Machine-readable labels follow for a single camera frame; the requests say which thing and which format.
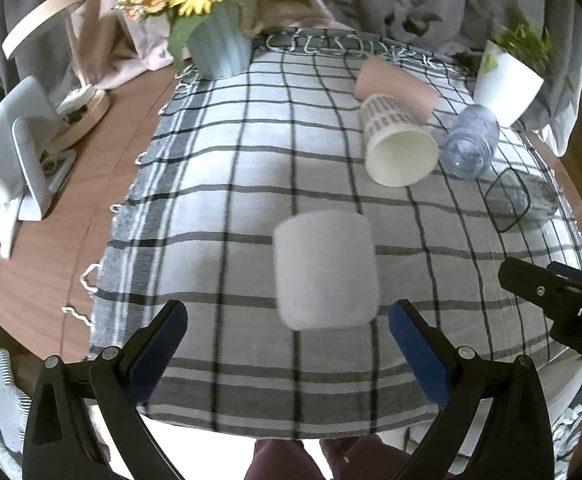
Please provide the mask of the grey plaid tablecloth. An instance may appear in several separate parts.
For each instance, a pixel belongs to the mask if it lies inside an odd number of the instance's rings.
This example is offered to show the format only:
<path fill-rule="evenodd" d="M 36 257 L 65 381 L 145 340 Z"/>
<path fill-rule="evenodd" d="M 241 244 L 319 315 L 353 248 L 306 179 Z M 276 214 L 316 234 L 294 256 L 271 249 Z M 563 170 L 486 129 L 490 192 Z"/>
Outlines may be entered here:
<path fill-rule="evenodd" d="M 387 309 L 406 298 L 455 344 L 485 359 L 545 366 L 563 352 L 538 307 L 505 292 L 505 258 L 582 270 L 582 234 L 567 203 L 540 230 L 498 232 L 490 177 L 442 168 L 409 188 L 364 170 L 354 96 L 371 55 L 437 96 L 428 130 L 442 140 L 472 101 L 446 55 L 363 32 L 271 29 L 238 76 L 183 73 L 138 176 L 112 220 L 93 292 L 90 350 L 122 346 L 169 299 L 189 328 L 143 415 L 259 438 L 337 438 L 435 416 L 385 313 L 350 330 L 300 334 L 274 303 L 274 228 L 293 214 L 368 218 Z"/>

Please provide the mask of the pink cup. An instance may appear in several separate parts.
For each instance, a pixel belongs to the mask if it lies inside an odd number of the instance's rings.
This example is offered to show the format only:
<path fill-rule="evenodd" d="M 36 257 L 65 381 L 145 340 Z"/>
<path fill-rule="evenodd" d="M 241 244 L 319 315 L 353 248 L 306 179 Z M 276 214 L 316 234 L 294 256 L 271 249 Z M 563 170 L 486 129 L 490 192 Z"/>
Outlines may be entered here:
<path fill-rule="evenodd" d="M 359 101 L 375 94 L 394 98 L 399 107 L 420 125 L 425 125 L 432 117 L 440 98 L 433 87 L 379 56 L 364 61 L 354 90 L 354 97 Z"/>

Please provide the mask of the wooden desk lamp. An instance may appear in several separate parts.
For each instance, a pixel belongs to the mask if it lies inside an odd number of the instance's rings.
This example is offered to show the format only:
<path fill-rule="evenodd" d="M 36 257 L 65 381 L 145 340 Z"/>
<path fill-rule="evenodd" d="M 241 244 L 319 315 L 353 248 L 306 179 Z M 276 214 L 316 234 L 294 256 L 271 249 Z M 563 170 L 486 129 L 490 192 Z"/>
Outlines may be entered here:
<path fill-rule="evenodd" d="M 51 154 L 68 150 L 99 125 L 110 109 L 106 92 L 92 84 L 82 68 L 72 15 L 86 0 L 44 0 L 21 18 L 2 42 L 10 60 L 38 49 L 60 62 L 62 84 L 52 91 L 61 129 L 46 142 Z"/>

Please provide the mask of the teal ribbed vase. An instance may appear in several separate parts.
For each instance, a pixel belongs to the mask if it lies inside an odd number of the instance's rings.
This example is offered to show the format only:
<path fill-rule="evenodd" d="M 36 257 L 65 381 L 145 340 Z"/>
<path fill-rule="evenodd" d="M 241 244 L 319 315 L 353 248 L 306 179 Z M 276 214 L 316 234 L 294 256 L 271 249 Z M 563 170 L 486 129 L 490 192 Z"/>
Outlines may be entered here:
<path fill-rule="evenodd" d="M 258 0 L 216 2 L 186 48 L 201 79 L 226 79 L 244 73 L 251 64 L 253 39 L 263 30 Z"/>

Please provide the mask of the striped chair cushion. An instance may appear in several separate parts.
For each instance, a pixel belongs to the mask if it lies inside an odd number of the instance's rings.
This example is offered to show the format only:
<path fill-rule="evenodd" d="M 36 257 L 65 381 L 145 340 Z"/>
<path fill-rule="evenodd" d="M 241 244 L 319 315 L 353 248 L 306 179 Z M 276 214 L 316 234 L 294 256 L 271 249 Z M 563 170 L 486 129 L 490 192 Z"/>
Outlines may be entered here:
<path fill-rule="evenodd" d="M 30 396 L 15 385 L 9 352 L 0 348 L 0 432 L 13 453 L 23 453 L 31 405 Z"/>

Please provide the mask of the white small remote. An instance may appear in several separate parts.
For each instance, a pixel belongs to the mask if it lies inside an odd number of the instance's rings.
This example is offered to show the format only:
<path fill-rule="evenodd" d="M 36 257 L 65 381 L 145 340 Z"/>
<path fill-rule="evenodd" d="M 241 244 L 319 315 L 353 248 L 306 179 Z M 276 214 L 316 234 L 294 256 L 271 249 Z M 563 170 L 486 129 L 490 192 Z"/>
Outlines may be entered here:
<path fill-rule="evenodd" d="M 18 230 L 18 213 L 22 196 L 16 196 L 9 203 L 0 207 L 0 258 L 9 260 L 16 231 Z"/>

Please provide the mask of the clear blue plastic cup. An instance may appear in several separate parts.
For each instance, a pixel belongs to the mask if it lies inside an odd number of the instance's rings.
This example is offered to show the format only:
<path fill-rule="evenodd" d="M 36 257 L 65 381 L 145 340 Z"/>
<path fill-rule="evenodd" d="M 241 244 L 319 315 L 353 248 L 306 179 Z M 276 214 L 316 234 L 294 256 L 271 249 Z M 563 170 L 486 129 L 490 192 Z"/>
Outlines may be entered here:
<path fill-rule="evenodd" d="M 440 149 L 443 168 L 463 180 L 477 180 L 492 164 L 499 142 L 499 125 L 492 111 L 473 104 L 457 116 Z"/>

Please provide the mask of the white mini projector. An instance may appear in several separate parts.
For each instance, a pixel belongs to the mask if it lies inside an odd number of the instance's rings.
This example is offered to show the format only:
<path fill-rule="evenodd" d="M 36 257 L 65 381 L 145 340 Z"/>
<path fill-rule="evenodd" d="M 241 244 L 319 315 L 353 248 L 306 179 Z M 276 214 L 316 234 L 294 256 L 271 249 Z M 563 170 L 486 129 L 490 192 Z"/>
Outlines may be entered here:
<path fill-rule="evenodd" d="M 51 153 L 63 120 L 28 76 L 0 102 L 0 205 L 18 201 L 18 220 L 40 221 L 72 169 L 76 152 Z"/>

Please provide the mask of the green potted plant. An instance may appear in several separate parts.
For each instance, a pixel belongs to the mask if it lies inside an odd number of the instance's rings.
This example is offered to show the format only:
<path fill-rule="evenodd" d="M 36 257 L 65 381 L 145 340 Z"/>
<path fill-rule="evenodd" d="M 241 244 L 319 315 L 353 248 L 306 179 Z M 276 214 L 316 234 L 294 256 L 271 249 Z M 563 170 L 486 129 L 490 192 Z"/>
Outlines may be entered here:
<path fill-rule="evenodd" d="M 551 36 L 544 25 L 531 23 L 516 6 L 508 6 L 504 13 L 489 11 L 488 42 L 500 52 L 507 53 L 552 84 L 560 82 L 569 92 L 574 84 L 568 74 L 572 40 L 568 36 Z"/>

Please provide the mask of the patterned paper cup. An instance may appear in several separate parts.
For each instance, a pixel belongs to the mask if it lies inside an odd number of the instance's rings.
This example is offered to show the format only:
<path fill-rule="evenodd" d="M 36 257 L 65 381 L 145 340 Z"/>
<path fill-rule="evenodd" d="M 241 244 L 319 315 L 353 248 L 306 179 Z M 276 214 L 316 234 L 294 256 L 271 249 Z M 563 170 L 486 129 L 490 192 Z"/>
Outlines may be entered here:
<path fill-rule="evenodd" d="M 426 178 L 438 163 L 434 138 L 392 96 L 376 93 L 361 103 L 364 166 L 380 185 L 403 188 Z"/>

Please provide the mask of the white ceramic cup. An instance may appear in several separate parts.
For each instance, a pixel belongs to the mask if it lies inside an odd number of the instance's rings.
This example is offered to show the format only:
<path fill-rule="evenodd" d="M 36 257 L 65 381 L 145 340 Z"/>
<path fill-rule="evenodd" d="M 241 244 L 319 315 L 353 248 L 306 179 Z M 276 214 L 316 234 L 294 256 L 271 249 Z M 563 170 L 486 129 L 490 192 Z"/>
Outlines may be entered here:
<path fill-rule="evenodd" d="M 376 248 L 366 217 L 298 214 L 274 229 L 272 247 L 277 309 L 291 330 L 342 330 L 378 315 Z"/>

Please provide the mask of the dark glass cup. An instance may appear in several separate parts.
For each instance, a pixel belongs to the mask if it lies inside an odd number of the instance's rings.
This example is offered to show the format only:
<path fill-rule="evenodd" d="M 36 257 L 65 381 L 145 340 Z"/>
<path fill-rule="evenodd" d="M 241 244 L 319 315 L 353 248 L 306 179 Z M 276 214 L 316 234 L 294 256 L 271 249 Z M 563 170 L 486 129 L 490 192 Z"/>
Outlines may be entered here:
<path fill-rule="evenodd" d="M 514 229 L 540 231 L 558 212 L 559 196 L 543 178 L 505 169 L 489 185 L 485 196 L 489 219 L 498 233 Z"/>

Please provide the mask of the white plant pot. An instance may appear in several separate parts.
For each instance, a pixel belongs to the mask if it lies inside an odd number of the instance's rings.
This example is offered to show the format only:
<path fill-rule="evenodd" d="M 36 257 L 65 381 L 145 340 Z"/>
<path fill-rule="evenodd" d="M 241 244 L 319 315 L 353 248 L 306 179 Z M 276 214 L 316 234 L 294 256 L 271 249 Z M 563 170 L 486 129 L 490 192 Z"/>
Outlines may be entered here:
<path fill-rule="evenodd" d="M 488 40 L 473 101 L 487 107 L 500 127 L 509 128 L 532 104 L 544 82 L 531 68 Z"/>

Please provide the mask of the grey curtain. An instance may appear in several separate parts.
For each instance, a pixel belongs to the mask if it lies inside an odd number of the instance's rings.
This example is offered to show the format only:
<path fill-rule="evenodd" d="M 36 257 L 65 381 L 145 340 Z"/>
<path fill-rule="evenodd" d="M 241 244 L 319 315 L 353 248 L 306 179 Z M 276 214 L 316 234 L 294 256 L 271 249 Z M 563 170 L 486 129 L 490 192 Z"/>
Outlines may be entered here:
<path fill-rule="evenodd" d="M 14 60 L 3 54 L 2 42 L 16 23 L 44 0 L 0 0 L 0 101 L 27 76 L 36 77 L 52 98 L 62 84 L 60 62 L 41 50 Z M 429 51 L 453 54 L 479 51 L 488 39 L 485 15 L 516 6 L 533 24 L 544 25 L 553 38 L 572 40 L 569 92 L 560 82 L 546 80 L 532 105 L 522 115 L 526 129 L 538 132 L 556 155 L 565 154 L 576 124 L 582 95 L 582 8 L 576 0 L 331 0 L 323 2 L 345 28 L 371 32 Z"/>

